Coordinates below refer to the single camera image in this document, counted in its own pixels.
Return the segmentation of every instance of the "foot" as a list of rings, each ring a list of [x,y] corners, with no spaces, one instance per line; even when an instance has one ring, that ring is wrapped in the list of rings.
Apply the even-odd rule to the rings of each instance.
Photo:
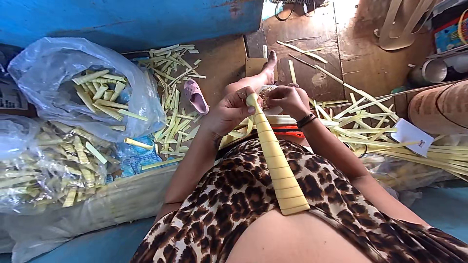
[[[277,62],[278,59],[276,58],[276,53],[274,51],[270,51],[270,55],[268,56],[268,62],[264,64],[262,72],[260,72],[260,74],[263,74],[266,77],[266,85],[273,85],[275,83],[274,72]]]

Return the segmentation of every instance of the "blue surface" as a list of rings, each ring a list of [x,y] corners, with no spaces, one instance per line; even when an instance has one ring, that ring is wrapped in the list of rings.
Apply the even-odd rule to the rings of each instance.
[[[257,30],[263,0],[2,0],[0,43],[84,37],[118,52]]]
[[[411,210],[444,232],[468,243],[468,188],[423,189],[423,198],[416,199]]]
[[[82,235],[30,262],[129,262],[153,225],[154,219],[142,219]]]

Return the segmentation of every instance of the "cylindrical container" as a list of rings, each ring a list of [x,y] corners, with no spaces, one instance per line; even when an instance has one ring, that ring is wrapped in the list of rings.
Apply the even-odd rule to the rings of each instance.
[[[408,79],[416,87],[441,83],[447,76],[447,65],[442,59],[428,59],[422,66],[409,72]]]
[[[408,117],[427,133],[468,133],[468,80],[417,94],[409,103]]]

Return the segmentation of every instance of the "slipper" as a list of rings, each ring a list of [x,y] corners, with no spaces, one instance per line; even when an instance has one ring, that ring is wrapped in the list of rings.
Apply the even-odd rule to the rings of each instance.
[[[189,101],[201,115],[208,113],[208,104],[206,104],[202,91],[194,80],[186,81],[183,86],[183,90],[185,92],[185,96],[187,96]]]

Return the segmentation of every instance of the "white paper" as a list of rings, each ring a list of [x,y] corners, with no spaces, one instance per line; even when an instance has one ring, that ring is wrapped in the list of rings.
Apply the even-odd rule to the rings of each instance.
[[[434,141],[434,138],[431,135],[425,133],[403,118],[398,120],[394,128],[397,129],[397,132],[392,132],[390,134],[392,139],[400,143],[415,141],[419,142],[417,144],[408,145],[406,147],[416,154],[427,157],[427,150]]]

